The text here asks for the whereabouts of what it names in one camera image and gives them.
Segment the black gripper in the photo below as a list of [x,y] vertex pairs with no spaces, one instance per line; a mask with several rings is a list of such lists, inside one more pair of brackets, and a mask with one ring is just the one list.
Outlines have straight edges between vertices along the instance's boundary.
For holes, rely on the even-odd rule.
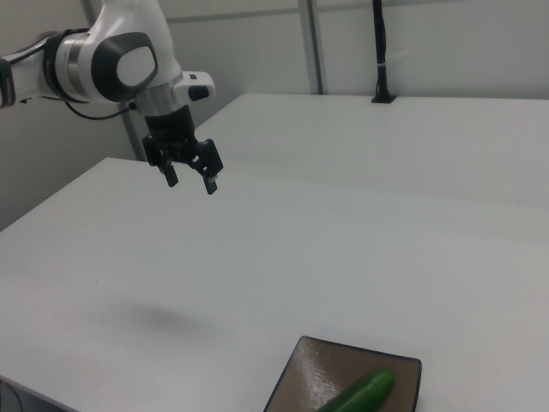
[[192,166],[202,176],[206,192],[217,191],[216,179],[223,169],[220,154],[211,139],[198,142],[190,107],[185,105],[162,116],[145,117],[149,134],[142,140],[148,163],[158,167],[169,187],[178,183],[172,162]]

